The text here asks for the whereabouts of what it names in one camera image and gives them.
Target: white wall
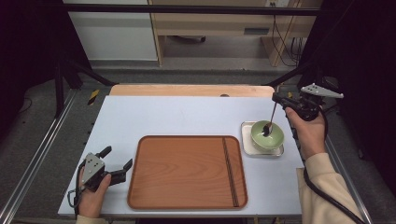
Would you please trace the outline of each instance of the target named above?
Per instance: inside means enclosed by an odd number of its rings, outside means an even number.
[[[81,4],[146,5],[147,0],[64,0]],[[69,12],[90,60],[157,61],[148,13]]]

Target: bowl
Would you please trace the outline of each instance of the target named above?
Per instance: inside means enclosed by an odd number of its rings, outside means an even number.
[[[263,135],[262,129],[269,123],[269,120],[260,120],[253,124],[251,127],[251,139],[257,149],[260,150],[273,150],[282,146],[285,135],[282,130],[275,123],[272,123],[273,130],[268,136]]]

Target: wooden tray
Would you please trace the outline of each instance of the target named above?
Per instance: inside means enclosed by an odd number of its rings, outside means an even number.
[[[248,202],[232,136],[145,136],[128,192],[133,209],[235,209]]]

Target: person's forearm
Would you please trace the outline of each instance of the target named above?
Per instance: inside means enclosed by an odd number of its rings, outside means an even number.
[[[107,224],[107,222],[102,218],[77,216],[76,224]]]
[[[347,190],[344,178],[334,171],[327,153],[310,157],[305,162],[305,166],[310,180],[318,189],[361,217],[358,207]],[[344,213],[312,191],[304,181],[303,172],[304,169],[297,170],[303,223],[354,223]]]

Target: white tabletop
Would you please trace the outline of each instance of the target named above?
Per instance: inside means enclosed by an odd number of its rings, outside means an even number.
[[[274,120],[285,134],[285,152],[280,158],[250,157],[243,151],[241,124],[269,119],[271,98],[107,96],[80,161],[107,146],[113,150],[103,159],[107,171],[116,171],[136,153],[145,135],[232,135],[239,139],[247,205],[238,210],[135,210],[127,204],[132,169],[125,183],[111,186],[102,208],[113,217],[268,217],[301,214],[296,168],[303,167],[285,112],[278,107]],[[75,186],[74,173],[68,190]],[[73,216],[64,197],[60,215]]]

